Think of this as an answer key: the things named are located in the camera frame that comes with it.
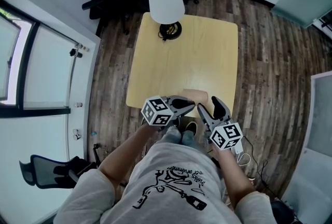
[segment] table lamp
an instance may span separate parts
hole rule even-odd
[[[179,20],[185,13],[183,0],[149,0],[149,4],[152,19],[161,24],[159,37],[163,40],[178,38],[182,31]]]

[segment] sneaker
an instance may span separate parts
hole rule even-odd
[[[186,131],[192,131],[193,135],[195,136],[197,133],[197,123],[194,121],[188,123],[188,125],[186,127]]]
[[[173,121],[173,125],[176,127],[176,128],[179,128],[180,127],[180,118],[177,117],[174,121]]]

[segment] window frame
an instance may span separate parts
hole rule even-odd
[[[6,105],[0,103],[0,118],[23,118],[23,117],[38,117],[38,116],[51,116],[51,115],[63,115],[63,114],[70,114],[71,109],[69,107],[56,107],[56,108],[45,108],[45,109],[24,109],[24,89],[25,89],[25,80],[27,74],[27,68],[29,65],[29,59],[31,50],[33,48],[33,43],[36,38],[36,34],[38,31],[39,26],[45,26],[53,31],[51,27],[41,23],[40,21],[36,20],[35,18],[29,16],[28,14],[22,12],[21,10],[17,9],[16,7],[10,5],[4,0],[0,0],[0,8],[3,10],[12,13],[14,16],[20,18],[23,21],[27,21],[31,23],[31,28],[29,34],[26,38],[26,42],[24,45],[24,49],[22,52],[21,63],[19,66],[18,78],[17,78],[17,87],[16,87],[16,104],[15,105]],[[60,34],[62,37],[73,41],[74,43],[78,44],[76,41],[68,38],[67,36],[63,35],[62,33],[55,31],[56,33]]]
[[[8,19],[8,18],[7,18],[5,15],[3,15],[2,13],[0,13],[0,18],[6,20],[6,21],[9,22],[12,26],[18,28],[18,29],[21,31],[21,27],[19,27],[17,24],[15,24],[14,22],[12,22],[10,19]],[[15,45],[17,44],[17,40],[18,40],[18,38],[19,38],[19,34],[18,34],[17,37],[16,37]],[[11,51],[11,57],[10,57],[10,59],[12,59],[13,54],[14,54],[14,51],[15,51],[15,46],[14,46],[14,48],[13,48],[12,51]],[[6,100],[6,99],[8,99],[9,75],[10,75],[10,70],[9,70],[9,72],[8,72],[7,79],[6,79],[6,88],[7,88],[7,90],[6,90],[6,95],[5,95],[5,97],[2,97],[2,96],[0,95],[0,100]]]

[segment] wooden table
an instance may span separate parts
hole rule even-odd
[[[154,95],[198,89],[220,98],[232,112],[238,68],[238,28],[234,23],[184,15],[179,38],[163,41],[160,24],[145,13],[136,42],[127,105],[142,108]],[[188,116],[199,117],[195,108]]]

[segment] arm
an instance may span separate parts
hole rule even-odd
[[[230,202],[235,208],[238,202],[247,194],[254,192],[255,188],[245,176],[229,149],[219,150],[214,145],[212,148],[218,158]]]
[[[73,192],[59,209],[54,224],[99,223],[101,215],[114,203],[115,188],[158,128],[144,124],[108,155],[98,170],[83,173]]]
[[[142,148],[148,139],[159,129],[159,127],[149,126],[147,123],[142,125],[129,137],[121,146],[115,149],[100,164],[101,171],[113,184],[114,188],[127,175],[127,172],[134,163],[136,157],[142,151]]]

